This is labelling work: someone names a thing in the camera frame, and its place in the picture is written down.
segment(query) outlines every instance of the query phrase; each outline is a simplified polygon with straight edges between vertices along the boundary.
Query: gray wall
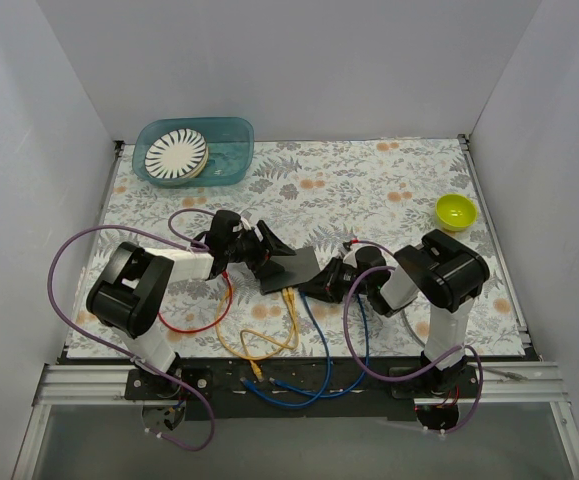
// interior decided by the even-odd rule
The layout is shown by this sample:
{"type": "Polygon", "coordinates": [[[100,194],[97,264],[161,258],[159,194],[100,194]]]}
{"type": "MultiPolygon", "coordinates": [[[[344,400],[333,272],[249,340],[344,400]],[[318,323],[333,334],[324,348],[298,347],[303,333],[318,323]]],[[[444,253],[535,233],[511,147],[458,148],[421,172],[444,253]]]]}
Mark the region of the gray wall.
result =
{"type": "Polygon", "coordinates": [[[113,138],[237,115],[259,140],[470,133],[539,0],[38,0],[113,138]]]}
{"type": "Polygon", "coordinates": [[[529,329],[579,427],[579,2],[543,0],[473,135],[529,329]]]}
{"type": "MultiPolygon", "coordinates": [[[[45,291],[58,246],[93,223],[110,138],[33,0],[0,0],[0,478],[9,478],[43,362],[65,329],[45,291]]],[[[70,309],[84,260],[60,269],[70,309]]]]}

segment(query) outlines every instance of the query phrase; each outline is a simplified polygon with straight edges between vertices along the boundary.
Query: striped plate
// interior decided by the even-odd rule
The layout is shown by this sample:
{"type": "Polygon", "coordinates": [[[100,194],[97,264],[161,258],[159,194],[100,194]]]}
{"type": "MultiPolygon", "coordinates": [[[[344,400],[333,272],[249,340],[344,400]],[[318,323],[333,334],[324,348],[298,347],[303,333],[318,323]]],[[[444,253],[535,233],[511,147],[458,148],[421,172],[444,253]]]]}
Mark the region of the striped plate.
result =
{"type": "Polygon", "coordinates": [[[154,178],[195,177],[207,163],[207,142],[195,130],[166,133],[147,151],[145,168],[154,178]]]}

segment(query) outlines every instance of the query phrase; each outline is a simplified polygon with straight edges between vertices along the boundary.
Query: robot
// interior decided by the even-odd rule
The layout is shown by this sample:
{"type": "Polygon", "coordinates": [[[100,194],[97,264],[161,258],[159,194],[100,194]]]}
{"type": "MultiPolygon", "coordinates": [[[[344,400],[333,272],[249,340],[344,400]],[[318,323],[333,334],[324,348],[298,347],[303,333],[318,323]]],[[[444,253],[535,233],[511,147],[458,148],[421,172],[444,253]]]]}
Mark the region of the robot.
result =
{"type": "MultiPolygon", "coordinates": [[[[295,255],[264,221],[252,227],[239,214],[219,210],[203,240],[209,251],[198,252],[141,248],[124,242],[111,256],[87,297],[87,310],[116,332],[137,357],[156,368],[175,374],[180,358],[171,349],[156,322],[167,285],[180,280],[209,280],[222,274],[229,263],[244,262],[258,279],[284,268],[276,256],[295,255]]],[[[340,303],[356,278],[369,268],[386,265],[375,246],[355,242],[343,245],[345,254],[299,288],[307,296],[340,303]]],[[[386,317],[407,307],[419,292],[431,303],[429,338],[420,363],[425,366],[465,341],[467,321],[474,299],[489,278],[484,259],[445,233],[434,230],[416,247],[393,254],[399,267],[367,276],[360,293],[374,311],[386,317]]],[[[420,377],[428,391],[447,391],[466,366],[464,349],[442,360],[420,377]]]]}

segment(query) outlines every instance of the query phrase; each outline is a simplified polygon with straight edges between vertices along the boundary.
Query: table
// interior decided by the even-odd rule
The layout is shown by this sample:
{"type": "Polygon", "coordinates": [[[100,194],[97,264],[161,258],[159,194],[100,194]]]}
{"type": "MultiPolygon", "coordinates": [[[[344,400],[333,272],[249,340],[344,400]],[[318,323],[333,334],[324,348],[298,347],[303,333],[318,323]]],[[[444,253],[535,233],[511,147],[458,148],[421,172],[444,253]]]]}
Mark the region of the table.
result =
{"type": "MultiPolygon", "coordinates": [[[[256,143],[254,158],[245,178],[227,187],[158,189],[136,177],[131,169],[132,146],[125,146],[113,180],[104,223],[122,224],[176,239],[167,219],[176,210],[200,207],[229,209],[264,219],[286,244],[299,248],[313,245],[323,267],[342,242],[354,236],[373,240],[392,250],[418,244],[422,235],[436,228],[434,205],[445,193],[457,192],[479,202],[469,166],[455,139],[389,139],[337,142],[256,143]]],[[[202,214],[178,217],[175,226],[195,235],[210,219],[202,214]]],[[[455,238],[480,253],[489,264],[491,279],[472,310],[467,342],[484,355],[523,355],[517,314],[510,300],[502,267],[496,256],[492,233],[484,215],[455,238]]],[[[120,343],[84,306],[84,299],[109,255],[120,241],[159,246],[133,234],[103,231],[87,266],[80,292],[76,322],[106,340],[120,343]]],[[[234,304],[222,322],[227,341],[239,346],[239,332],[252,328],[284,340],[290,317],[279,294],[262,296],[257,281],[243,265],[229,267],[235,286],[234,304]]],[[[196,328],[210,323],[224,295],[221,279],[170,284],[161,312],[169,323],[196,328]]],[[[323,328],[333,356],[349,356],[345,344],[340,305],[310,300],[315,318],[323,328]]],[[[303,306],[298,302],[300,346],[283,356],[319,357],[324,348],[303,306]]],[[[425,338],[429,329],[429,306],[422,296],[407,308],[415,332],[425,338]]],[[[183,357],[230,357],[213,329],[183,335],[163,332],[183,357]]],[[[358,351],[364,350],[360,313],[354,306],[350,330],[358,351]]],[[[401,316],[383,318],[369,313],[370,347],[373,356],[417,356],[420,347],[408,333],[401,316]]],[[[102,345],[72,332],[68,339],[70,359],[119,356],[102,345]]],[[[248,337],[253,355],[270,350],[262,339],[248,337]]]]}

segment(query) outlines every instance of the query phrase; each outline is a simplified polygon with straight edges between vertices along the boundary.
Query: teal plastic bin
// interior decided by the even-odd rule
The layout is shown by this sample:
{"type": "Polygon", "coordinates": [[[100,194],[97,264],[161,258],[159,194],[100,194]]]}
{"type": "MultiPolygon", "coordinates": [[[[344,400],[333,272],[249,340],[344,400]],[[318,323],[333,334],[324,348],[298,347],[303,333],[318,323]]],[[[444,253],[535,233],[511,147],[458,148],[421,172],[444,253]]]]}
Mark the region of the teal plastic bin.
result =
{"type": "Polygon", "coordinates": [[[253,127],[238,117],[170,118],[142,129],[133,152],[133,171],[143,180],[165,188],[213,187],[242,180],[253,158],[253,127]],[[165,133],[191,128],[207,141],[207,165],[195,178],[154,178],[147,173],[145,156],[165,133]]]}

